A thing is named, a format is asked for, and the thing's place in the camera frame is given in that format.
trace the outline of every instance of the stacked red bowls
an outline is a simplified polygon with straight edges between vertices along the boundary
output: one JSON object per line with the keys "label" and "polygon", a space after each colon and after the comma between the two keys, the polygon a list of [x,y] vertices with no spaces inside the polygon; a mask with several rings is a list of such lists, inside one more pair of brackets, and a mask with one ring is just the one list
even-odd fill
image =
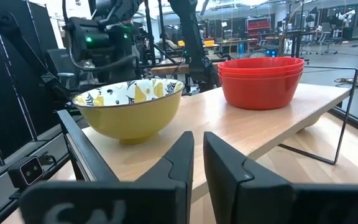
{"label": "stacked red bowls", "polygon": [[230,60],[218,65],[226,101],[250,110],[288,105],[298,86],[305,61],[290,57]]}

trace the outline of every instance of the lemon pattern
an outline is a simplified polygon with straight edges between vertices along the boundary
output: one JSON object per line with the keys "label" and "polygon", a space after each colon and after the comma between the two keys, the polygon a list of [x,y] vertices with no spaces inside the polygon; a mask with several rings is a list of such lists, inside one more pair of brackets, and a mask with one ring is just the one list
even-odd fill
{"label": "lemon pattern", "polygon": [[178,80],[151,78],[103,86],[82,93],[73,99],[77,106],[119,106],[141,103],[182,91],[184,84]]}

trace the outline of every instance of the wire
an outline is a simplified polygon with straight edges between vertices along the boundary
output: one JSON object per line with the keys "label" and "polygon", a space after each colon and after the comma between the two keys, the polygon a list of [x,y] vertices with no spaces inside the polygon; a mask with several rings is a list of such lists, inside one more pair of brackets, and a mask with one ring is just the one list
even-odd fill
{"label": "wire", "polygon": [[62,10],[63,10],[63,18],[65,24],[68,24],[68,16],[67,16],[67,8],[66,8],[66,0],[62,0]]}
{"label": "wire", "polygon": [[283,40],[283,38],[287,35],[288,25],[289,25],[290,21],[292,20],[293,16],[294,16],[295,13],[297,12],[297,10],[298,10],[300,7],[302,7],[302,5],[303,5],[303,1],[300,2],[300,5],[292,12],[292,14],[291,14],[289,20],[287,20],[287,22],[285,23],[285,27],[283,27],[283,35],[281,35],[281,36],[279,37],[278,49],[280,50],[280,49],[282,48],[282,49],[283,49],[283,54],[284,54],[284,48],[285,48],[285,45],[287,44],[287,42],[284,41],[284,46],[281,46],[282,40]]}
{"label": "wire", "polygon": [[68,39],[68,48],[69,48],[69,55],[70,55],[70,59],[71,59],[71,62],[73,63],[73,65],[83,71],[87,71],[87,72],[103,72],[103,71],[107,71],[107,70],[111,70],[112,68],[114,67],[119,67],[119,66],[122,66],[126,63],[129,63],[129,62],[132,62],[137,56],[132,54],[132,55],[128,55],[128,56],[125,56],[123,57],[122,59],[118,60],[117,62],[113,62],[113,63],[110,63],[109,65],[105,65],[105,66],[102,66],[102,67],[97,67],[97,68],[86,68],[86,67],[83,67],[79,64],[77,64],[77,62],[75,61],[74,57],[73,57],[73,44],[72,44],[72,39],[71,39],[71,35],[69,32],[66,32],[66,35],[67,35],[67,39]]}
{"label": "wire", "polygon": [[176,72],[178,71],[179,66],[180,66],[180,65],[183,65],[183,59],[185,59],[185,58],[182,57],[182,58],[180,59],[180,64],[174,69],[174,71],[172,72],[171,76],[169,76],[168,79],[171,79],[172,76],[174,76],[174,75],[176,74]]}

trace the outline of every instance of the black metal frame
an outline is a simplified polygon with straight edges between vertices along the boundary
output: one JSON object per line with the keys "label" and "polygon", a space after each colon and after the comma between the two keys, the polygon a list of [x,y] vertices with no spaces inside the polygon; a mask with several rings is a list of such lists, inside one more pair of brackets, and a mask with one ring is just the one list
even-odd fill
{"label": "black metal frame", "polygon": [[[153,30],[152,30],[152,22],[151,22],[151,17],[150,17],[150,8],[149,8],[149,0],[145,0],[144,1],[144,5],[145,5],[145,12],[146,12],[146,24],[147,24],[147,33],[149,35],[149,45],[150,45],[150,54],[152,56],[152,66],[151,67],[156,67],[155,64],[155,53],[154,53],[154,49],[157,49],[161,54],[163,54],[167,59],[169,59],[173,65],[177,64],[176,61],[174,61],[174,59],[172,59],[165,51],[166,51],[166,41],[165,41],[165,36],[162,37],[162,42],[163,42],[163,49],[160,49],[157,45],[154,44],[154,36],[153,36]],[[161,31],[162,33],[165,32],[164,29],[164,21],[162,18],[162,5],[161,5],[161,0],[158,0],[158,9],[160,11],[160,24],[161,24]]]}
{"label": "black metal frame", "polygon": [[331,165],[335,165],[338,157],[339,157],[339,152],[341,150],[341,144],[342,144],[342,139],[343,139],[343,135],[345,133],[345,129],[346,129],[346,124],[347,124],[347,120],[349,119],[349,113],[350,113],[350,109],[351,109],[351,105],[352,105],[352,101],[353,101],[353,96],[354,96],[354,91],[356,89],[356,83],[357,83],[357,76],[358,76],[358,68],[346,68],[346,67],[319,67],[319,66],[305,66],[305,68],[331,68],[331,69],[343,69],[343,70],[354,70],[354,79],[353,79],[353,83],[352,83],[352,88],[350,90],[350,94],[349,94],[349,102],[347,103],[347,107],[346,107],[346,111],[345,111],[345,115],[343,118],[343,125],[342,125],[342,129],[341,129],[341,133],[339,135],[339,140],[338,140],[338,144],[337,144],[337,148],[336,148],[336,152],[335,152],[335,157],[334,160],[330,160],[327,158],[323,158],[321,156],[312,154],[310,152],[305,152],[302,151],[300,149],[291,147],[291,146],[287,146],[285,144],[279,144],[278,146],[284,148],[284,149],[288,149],[290,151],[299,153],[301,155],[310,157],[312,159],[316,159],[318,161],[321,162],[325,162],[327,164],[331,164]]}
{"label": "black metal frame", "polygon": [[77,180],[119,182],[91,141],[66,110],[57,111],[62,133]]}

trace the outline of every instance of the yellow object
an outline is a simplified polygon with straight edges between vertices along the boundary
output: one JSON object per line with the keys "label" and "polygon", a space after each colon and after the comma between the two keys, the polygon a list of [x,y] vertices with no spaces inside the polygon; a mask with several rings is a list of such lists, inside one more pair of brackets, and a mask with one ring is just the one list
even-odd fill
{"label": "yellow object", "polygon": [[154,87],[154,94],[159,98],[164,96],[163,91],[164,91],[164,89],[163,89],[162,83],[159,83]]}
{"label": "yellow object", "polygon": [[184,88],[182,82],[169,79],[122,85],[90,90],[74,97],[73,102],[95,131],[123,144],[145,142],[166,127],[178,111]]}
{"label": "yellow object", "polygon": [[215,45],[215,40],[204,41],[204,46],[205,47],[213,47],[214,45]]}
{"label": "yellow object", "polygon": [[146,95],[140,90],[139,86],[135,86],[135,103],[145,102]]}
{"label": "yellow object", "polygon": [[310,126],[313,126],[317,123],[317,121],[320,119],[320,116],[318,116],[317,118],[313,119],[309,124],[307,124],[304,128],[302,128],[300,131],[305,130],[305,128],[308,128]]}

